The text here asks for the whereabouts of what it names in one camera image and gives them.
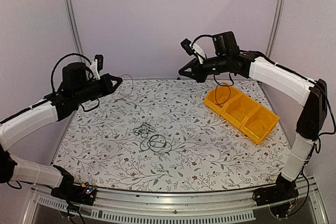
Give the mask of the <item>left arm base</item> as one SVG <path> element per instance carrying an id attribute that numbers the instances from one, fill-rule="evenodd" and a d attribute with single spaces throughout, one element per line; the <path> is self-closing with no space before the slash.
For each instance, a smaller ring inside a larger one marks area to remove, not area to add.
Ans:
<path id="1" fill-rule="evenodd" d="M 97 194 L 96 185 L 91 185 L 88 182 L 76 184 L 74 177 L 65 169 L 57 165 L 54 165 L 54 168 L 60 171 L 62 180 L 59 187 L 51 190 L 53 197 L 83 205 L 93 205 Z"/>

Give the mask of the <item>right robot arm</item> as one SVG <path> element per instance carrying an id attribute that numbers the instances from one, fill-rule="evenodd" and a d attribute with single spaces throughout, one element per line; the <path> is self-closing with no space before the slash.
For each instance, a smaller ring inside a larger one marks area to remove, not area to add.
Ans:
<path id="1" fill-rule="evenodd" d="M 178 72 L 197 82 L 204 82 L 208 76 L 221 73 L 238 74 L 245 78 L 267 84 L 286 94 L 303 107 L 296 126 L 296 138 L 290 156 L 279 177 L 284 179 L 271 190 L 276 201 L 284 200 L 291 194 L 292 186 L 310 160 L 314 144 L 320 143 L 321 131 L 327 115 L 332 109 L 324 80 L 313 80 L 267 58 L 260 51 L 245 51 L 237 45 L 234 33 L 209 35 L 215 56 L 207 58 L 195 41 L 184 39 L 181 47 L 194 59 Z"/>

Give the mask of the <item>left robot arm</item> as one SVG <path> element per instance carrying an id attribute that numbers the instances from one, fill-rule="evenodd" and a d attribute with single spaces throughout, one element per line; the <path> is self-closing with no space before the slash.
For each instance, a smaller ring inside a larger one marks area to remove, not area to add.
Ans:
<path id="1" fill-rule="evenodd" d="M 62 81 L 54 85 L 51 73 L 51 93 L 40 101 L 1 121 L 1 183 L 10 181 L 40 184 L 57 188 L 67 200 L 78 195 L 73 177 L 66 170 L 26 161 L 11 155 L 9 149 L 37 130 L 60 122 L 88 101 L 99 101 L 113 94 L 122 83 L 122 78 L 108 73 L 100 74 L 103 55 L 95 55 L 90 61 L 78 54 L 84 62 L 72 62 L 62 68 Z"/>

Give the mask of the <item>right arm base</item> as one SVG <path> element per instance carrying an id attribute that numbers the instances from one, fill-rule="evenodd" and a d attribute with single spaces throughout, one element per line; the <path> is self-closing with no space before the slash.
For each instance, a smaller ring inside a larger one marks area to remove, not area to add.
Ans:
<path id="1" fill-rule="evenodd" d="M 253 191 L 252 199 L 257 206 L 275 204 L 270 207 L 271 214 L 276 218 L 288 217 L 299 196 L 296 182 L 288 181 L 279 175 L 276 183 L 270 187 L 260 187 Z"/>

